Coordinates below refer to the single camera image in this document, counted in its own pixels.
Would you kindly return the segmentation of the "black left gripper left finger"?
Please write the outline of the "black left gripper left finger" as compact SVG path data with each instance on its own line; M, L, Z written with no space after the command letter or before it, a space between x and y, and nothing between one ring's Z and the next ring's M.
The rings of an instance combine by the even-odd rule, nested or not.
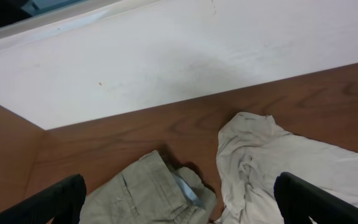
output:
M82 175L71 175L0 213L0 224L79 224L85 202Z

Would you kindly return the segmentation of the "light grey t-shirt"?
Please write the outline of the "light grey t-shirt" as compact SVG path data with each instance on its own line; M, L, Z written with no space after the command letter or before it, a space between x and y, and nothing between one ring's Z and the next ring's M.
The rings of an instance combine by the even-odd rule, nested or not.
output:
M272 116L240 112L218 133L225 205L218 223L283 223L273 186L289 172L358 208L358 153L292 134Z

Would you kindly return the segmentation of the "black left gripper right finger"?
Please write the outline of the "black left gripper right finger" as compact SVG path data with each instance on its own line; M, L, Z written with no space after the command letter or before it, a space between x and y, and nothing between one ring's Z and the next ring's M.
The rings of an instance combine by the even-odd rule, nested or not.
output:
M285 224L358 224L358 208L309 182L282 172L273 186Z

